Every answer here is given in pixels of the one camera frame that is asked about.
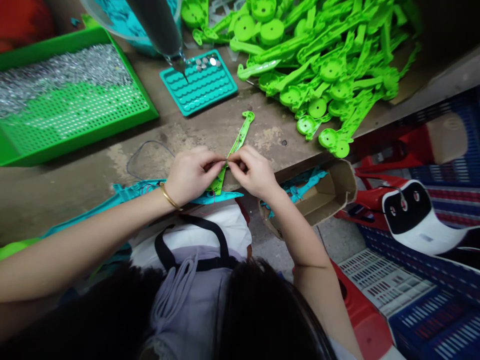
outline floor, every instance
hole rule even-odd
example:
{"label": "floor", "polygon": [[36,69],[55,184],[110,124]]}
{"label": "floor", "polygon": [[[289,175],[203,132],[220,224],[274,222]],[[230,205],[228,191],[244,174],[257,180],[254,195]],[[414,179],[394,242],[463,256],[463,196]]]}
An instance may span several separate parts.
{"label": "floor", "polygon": [[[264,225],[257,198],[249,193],[244,194],[241,203],[250,216],[252,254],[264,258],[274,269],[282,271],[285,277],[289,277],[294,262],[287,246]],[[313,229],[318,235],[318,241],[323,242],[328,255],[337,264],[366,247],[364,238],[352,222],[332,217],[313,226]]]}

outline green crate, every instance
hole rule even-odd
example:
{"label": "green crate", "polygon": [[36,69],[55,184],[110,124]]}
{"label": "green crate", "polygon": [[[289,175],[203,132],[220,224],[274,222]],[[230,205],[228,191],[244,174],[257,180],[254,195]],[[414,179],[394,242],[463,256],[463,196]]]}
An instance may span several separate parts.
{"label": "green crate", "polygon": [[22,113],[0,119],[0,166],[42,164],[159,116],[124,52],[101,27],[0,54],[0,72],[110,43],[133,84],[109,88],[70,84],[29,101]]}

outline teal bucket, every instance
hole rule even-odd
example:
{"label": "teal bucket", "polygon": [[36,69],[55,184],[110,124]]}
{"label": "teal bucket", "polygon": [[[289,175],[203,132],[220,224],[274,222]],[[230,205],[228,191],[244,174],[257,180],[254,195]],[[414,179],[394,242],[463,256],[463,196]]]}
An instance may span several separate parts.
{"label": "teal bucket", "polygon": [[[110,33],[127,40],[138,52],[158,57],[160,54],[150,42],[126,0],[80,0],[88,14]],[[167,0],[178,31],[182,30],[180,9],[182,0]]]}

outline cardboard box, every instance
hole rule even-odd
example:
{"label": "cardboard box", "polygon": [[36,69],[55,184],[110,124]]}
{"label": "cardboard box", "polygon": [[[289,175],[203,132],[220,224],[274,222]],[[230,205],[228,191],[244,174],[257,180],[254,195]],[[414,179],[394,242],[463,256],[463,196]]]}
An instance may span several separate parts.
{"label": "cardboard box", "polygon": [[[357,181],[352,165],[344,159],[335,159],[321,167],[328,174],[317,185],[312,187],[303,196],[303,200],[295,203],[310,225],[321,223],[332,217],[357,197]],[[265,225],[283,240],[277,218],[269,219],[270,210],[260,205],[260,214]]]}

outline black strap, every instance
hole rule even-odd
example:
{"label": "black strap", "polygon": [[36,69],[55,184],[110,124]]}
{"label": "black strap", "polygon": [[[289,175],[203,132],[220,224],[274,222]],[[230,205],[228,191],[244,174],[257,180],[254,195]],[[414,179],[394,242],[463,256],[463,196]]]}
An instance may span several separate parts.
{"label": "black strap", "polygon": [[[204,272],[209,271],[212,269],[220,269],[220,268],[228,268],[232,269],[237,265],[238,261],[234,256],[230,256],[229,248],[227,246],[227,240],[225,239],[225,235],[216,223],[205,220],[201,217],[196,217],[192,215],[185,215],[181,214],[180,218],[183,219],[186,223],[196,225],[199,228],[210,230],[213,232],[216,237],[218,238],[218,242],[220,243],[220,257],[214,257],[211,259],[203,259],[198,261],[198,265],[196,267],[196,271]],[[178,269],[180,265],[175,262],[175,257],[173,253],[170,251],[168,246],[164,242],[164,233],[168,229],[172,229],[174,227],[173,224],[167,226],[161,233],[157,235],[155,238],[155,251],[160,259],[161,263],[168,271],[171,268],[175,267]]]}

